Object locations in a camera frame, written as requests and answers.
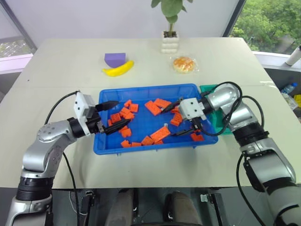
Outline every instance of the white table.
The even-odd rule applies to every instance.
[[[47,40],[34,54],[0,104],[1,187],[16,187],[22,156],[34,141],[52,105],[80,89],[98,100],[102,89],[166,84],[217,84],[234,81],[245,95],[262,105],[265,129],[288,158],[301,182],[301,125],[276,86],[240,38],[182,39],[180,54],[195,57],[199,72],[176,74],[170,55],[161,54],[160,40]],[[126,52],[135,61],[126,74],[111,78],[105,53]],[[61,103],[51,121],[70,118],[74,98]],[[250,103],[260,118],[256,106]],[[94,136],[83,137],[65,152],[78,188],[236,186],[235,167],[240,155],[232,135],[219,136],[215,145],[96,155]],[[241,169],[241,184],[250,185]],[[72,188],[64,160],[53,188]]]

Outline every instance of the potted plant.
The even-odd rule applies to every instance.
[[[178,20],[178,13],[186,9],[183,0],[152,0],[151,7],[155,8],[161,2],[161,10],[168,21],[168,31],[162,32],[162,53],[176,53],[179,47],[179,34],[174,31],[174,24]]]

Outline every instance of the white wall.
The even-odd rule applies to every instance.
[[[39,46],[46,38],[159,38],[167,27],[151,0],[6,0]],[[238,0],[185,1],[181,37],[222,36]]]
[[[20,36],[20,32],[9,19],[2,6],[0,6],[0,42],[1,40],[6,41],[9,38]]]

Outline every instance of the blue plastic tray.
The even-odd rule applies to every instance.
[[[183,121],[179,127],[171,125],[169,122],[173,118],[174,114],[169,112],[154,116],[144,104],[149,100],[154,101],[156,98],[161,98],[171,102],[176,101],[179,97],[184,98],[200,98],[198,88],[195,84],[181,84],[170,86],[154,86],[154,87],[140,87],[140,88],[127,88],[127,89],[106,89],[102,90],[99,94],[99,103],[118,100],[119,105],[108,111],[100,112],[102,122],[107,126],[107,120],[111,114],[120,112],[123,108],[123,104],[131,99],[134,104],[139,104],[139,111],[135,113],[135,118],[128,124],[128,127],[132,130],[132,135],[125,138],[132,142],[141,142],[145,136],[149,136],[158,129],[164,126],[164,123],[168,123],[168,129],[171,133],[176,133],[183,129],[189,129],[191,123],[189,121]],[[202,121],[204,129],[210,133],[215,133],[214,127],[210,121]],[[211,137],[204,135],[204,141],[194,142],[191,140],[190,135],[184,135],[179,137],[168,136],[163,139],[163,145],[148,145],[140,147],[123,148],[121,142],[125,139],[120,133],[116,132],[111,135],[96,134],[94,139],[94,152],[96,154],[112,154],[112,153],[124,153],[133,151],[154,150],[161,148],[171,147],[184,147],[198,145],[215,144],[218,141],[218,137]]]

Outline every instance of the green tray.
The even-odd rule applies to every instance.
[[[201,92],[206,92],[211,90],[214,86],[216,85],[204,85],[204,86],[200,86]],[[216,112],[213,112],[209,115],[210,119],[211,119],[211,123],[215,128],[215,131],[221,131],[221,129],[223,128],[223,123],[222,123],[222,111],[218,110]],[[221,134],[221,135],[227,135],[227,134],[232,134],[232,132],[230,131],[229,128],[226,128],[226,130]]]

